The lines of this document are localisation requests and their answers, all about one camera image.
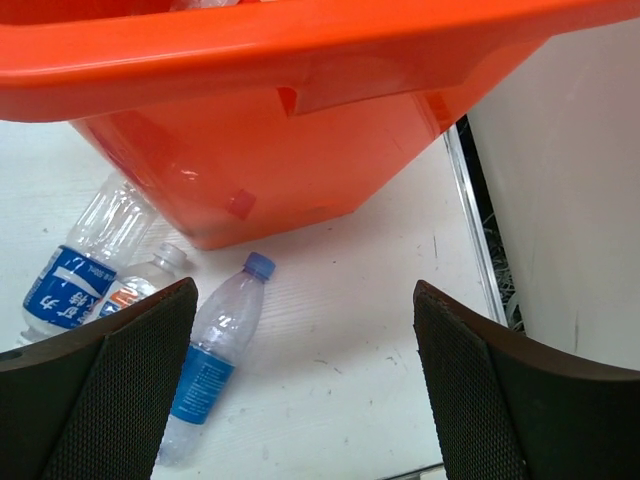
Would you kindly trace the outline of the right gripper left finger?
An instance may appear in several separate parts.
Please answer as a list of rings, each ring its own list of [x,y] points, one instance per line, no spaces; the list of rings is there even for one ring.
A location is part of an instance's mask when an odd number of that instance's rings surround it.
[[[148,479],[194,322],[184,278],[1,355],[4,479]]]

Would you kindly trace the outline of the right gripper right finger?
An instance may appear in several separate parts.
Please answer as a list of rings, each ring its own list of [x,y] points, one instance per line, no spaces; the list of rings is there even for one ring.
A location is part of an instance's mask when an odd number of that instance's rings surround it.
[[[638,478],[638,371],[548,347],[423,280],[413,304],[448,478]]]

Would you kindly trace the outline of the white blue label bottle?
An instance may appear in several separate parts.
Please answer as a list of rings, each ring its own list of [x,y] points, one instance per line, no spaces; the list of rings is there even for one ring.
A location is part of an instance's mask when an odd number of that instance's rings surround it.
[[[163,242],[150,261],[130,265],[117,275],[90,319],[117,313],[173,284],[186,263],[184,251]]]

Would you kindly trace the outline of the blue label crushed bottle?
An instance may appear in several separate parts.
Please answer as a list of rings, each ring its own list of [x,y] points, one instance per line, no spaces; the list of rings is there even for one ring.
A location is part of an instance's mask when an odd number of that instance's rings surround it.
[[[26,294],[26,329],[16,344],[30,345],[83,325],[157,216],[132,183],[111,174]]]

